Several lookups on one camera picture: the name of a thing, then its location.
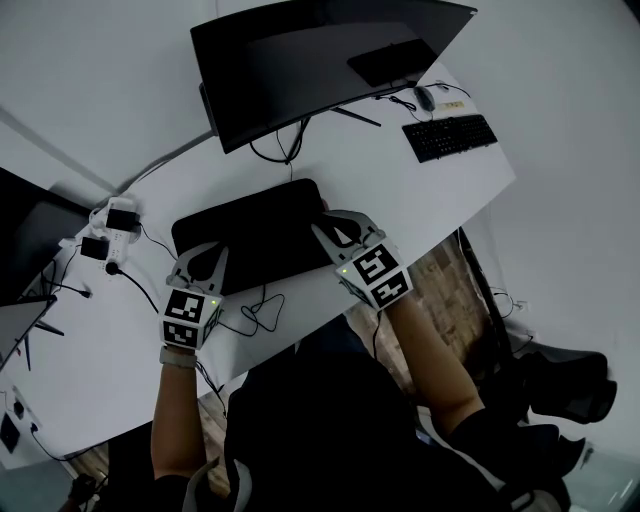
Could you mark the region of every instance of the plug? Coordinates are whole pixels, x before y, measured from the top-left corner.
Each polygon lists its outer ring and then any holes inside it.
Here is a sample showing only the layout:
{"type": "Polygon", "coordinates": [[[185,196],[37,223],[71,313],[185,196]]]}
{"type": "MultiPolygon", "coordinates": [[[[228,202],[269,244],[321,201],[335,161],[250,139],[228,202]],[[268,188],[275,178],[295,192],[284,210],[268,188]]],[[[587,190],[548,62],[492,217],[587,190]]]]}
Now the plug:
{"type": "Polygon", "coordinates": [[[13,413],[18,417],[19,420],[24,416],[24,405],[20,402],[20,400],[16,399],[13,404],[13,413]]]}
{"type": "Polygon", "coordinates": [[[115,276],[116,274],[120,274],[120,268],[118,267],[118,264],[115,261],[110,261],[109,263],[107,263],[106,267],[104,268],[107,271],[107,274],[109,274],[110,276],[115,276]]]}

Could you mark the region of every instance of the black sleeve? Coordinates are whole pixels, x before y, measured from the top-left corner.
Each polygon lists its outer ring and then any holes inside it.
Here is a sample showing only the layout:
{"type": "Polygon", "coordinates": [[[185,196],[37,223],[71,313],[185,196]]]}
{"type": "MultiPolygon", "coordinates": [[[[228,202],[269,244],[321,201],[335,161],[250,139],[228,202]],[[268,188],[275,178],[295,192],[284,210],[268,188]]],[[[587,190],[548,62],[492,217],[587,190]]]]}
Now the black sleeve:
{"type": "Polygon", "coordinates": [[[170,475],[158,478],[151,489],[154,511],[180,512],[187,492],[189,479],[184,476],[170,475]]]}
{"type": "Polygon", "coordinates": [[[554,425],[518,427],[483,409],[458,425],[449,444],[505,482],[531,481],[553,471],[558,437],[554,425]]]}
{"type": "MultiPolygon", "coordinates": [[[[170,475],[153,482],[152,499],[154,511],[180,512],[184,502],[189,479],[184,476],[170,475]]],[[[215,512],[222,510],[223,501],[209,489],[209,480],[205,477],[196,488],[198,510],[215,512]]]]}

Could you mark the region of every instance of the black keyboard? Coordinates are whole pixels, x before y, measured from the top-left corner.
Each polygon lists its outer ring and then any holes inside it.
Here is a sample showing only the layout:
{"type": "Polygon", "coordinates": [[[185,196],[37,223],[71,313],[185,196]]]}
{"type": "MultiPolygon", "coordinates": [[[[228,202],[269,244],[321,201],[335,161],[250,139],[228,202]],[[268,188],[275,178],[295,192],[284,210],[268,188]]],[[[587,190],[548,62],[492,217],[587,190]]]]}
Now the black keyboard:
{"type": "Polygon", "coordinates": [[[421,163],[498,142],[479,114],[410,124],[402,130],[421,163]]]}

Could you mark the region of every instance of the hand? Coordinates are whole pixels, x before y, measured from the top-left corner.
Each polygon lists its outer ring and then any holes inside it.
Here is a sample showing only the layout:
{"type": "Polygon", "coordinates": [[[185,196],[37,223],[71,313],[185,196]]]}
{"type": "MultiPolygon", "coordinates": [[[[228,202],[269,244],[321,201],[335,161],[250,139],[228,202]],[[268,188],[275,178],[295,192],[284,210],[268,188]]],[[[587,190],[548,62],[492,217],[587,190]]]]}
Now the hand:
{"type": "Polygon", "coordinates": [[[96,490],[96,481],[89,475],[81,474],[71,484],[71,492],[69,498],[82,505],[91,499],[96,490]]]}

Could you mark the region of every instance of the white wall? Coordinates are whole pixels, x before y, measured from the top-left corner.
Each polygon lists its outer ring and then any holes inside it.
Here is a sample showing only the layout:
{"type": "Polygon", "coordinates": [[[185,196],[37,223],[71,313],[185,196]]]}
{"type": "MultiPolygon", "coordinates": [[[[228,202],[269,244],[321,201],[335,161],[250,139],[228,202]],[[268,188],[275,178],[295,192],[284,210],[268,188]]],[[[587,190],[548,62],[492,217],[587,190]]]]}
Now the white wall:
{"type": "Polygon", "coordinates": [[[518,180],[486,212],[519,320],[607,355],[619,393],[581,428],[640,455],[640,24],[622,0],[477,0],[445,64],[518,180]]]}
{"type": "Polygon", "coordinates": [[[113,187],[209,130],[204,0],[0,2],[0,105],[113,187]]]}

